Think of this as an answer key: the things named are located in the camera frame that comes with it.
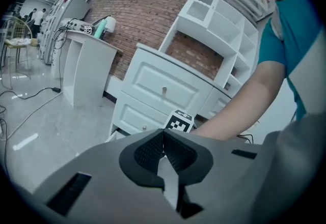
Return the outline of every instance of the drawer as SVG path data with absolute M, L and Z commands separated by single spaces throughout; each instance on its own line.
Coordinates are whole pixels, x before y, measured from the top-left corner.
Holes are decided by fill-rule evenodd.
M 122 91 L 166 115 L 180 109 L 195 116 L 212 88 L 185 69 L 138 48 Z
M 231 99 L 221 91 L 213 88 L 198 114 L 204 118 L 211 119 L 220 112 L 230 100 Z
M 120 93 L 113 113 L 113 124 L 129 134 L 163 128 L 168 116 Z

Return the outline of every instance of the person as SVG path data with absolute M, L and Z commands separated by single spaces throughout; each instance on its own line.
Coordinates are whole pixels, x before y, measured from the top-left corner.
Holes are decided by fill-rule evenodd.
M 296 119 L 300 121 L 305 115 L 305 107 L 289 75 L 321 32 L 322 21 L 309 0 L 276 0 L 276 5 L 283 38 L 278 37 L 270 19 L 262 33 L 253 75 L 222 111 L 193 134 L 220 140 L 241 134 L 272 104 L 284 78 L 294 93 Z
M 37 9 L 33 9 L 33 11 L 30 12 L 29 17 L 27 19 L 27 22 L 30 22 L 33 18 L 33 14 L 37 11 Z
M 40 26 L 41 26 L 41 23 L 43 21 L 43 15 L 44 15 L 44 12 L 46 11 L 46 9 L 43 9 L 42 11 L 39 11 L 36 13 L 35 15 L 35 21 L 34 21 L 34 24 L 32 26 L 32 34 L 33 34 L 33 38 L 36 39 L 37 37 L 37 34 L 40 32 Z

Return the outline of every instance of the gray floor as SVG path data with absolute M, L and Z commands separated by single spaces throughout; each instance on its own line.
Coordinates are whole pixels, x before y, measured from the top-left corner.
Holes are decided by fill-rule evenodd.
M 29 47 L 29 65 L 31 79 L 13 72 L 11 79 L 13 91 L 22 97 L 28 97 L 45 87 L 59 87 L 59 80 L 50 75 L 51 66 L 37 59 L 38 48 Z M 26 72 L 26 58 L 22 50 L 19 71 Z M 9 86 L 8 65 L 0 78 Z M 5 91 L 0 84 L 0 93 Z M 12 93 L 0 97 L 0 105 L 7 111 L 4 119 L 8 124 L 8 135 L 36 108 L 56 95 L 51 89 L 41 92 L 36 97 L 21 100 Z M 103 98 L 101 105 L 92 108 L 73 108 L 63 94 L 34 113 L 8 140 L 7 167 L 11 179 L 33 192 L 51 173 L 69 162 L 86 149 L 103 143 L 108 138 L 114 104 Z M 38 138 L 14 151 L 13 146 L 33 134 Z M 5 142 L 0 142 L 1 162 L 4 158 Z

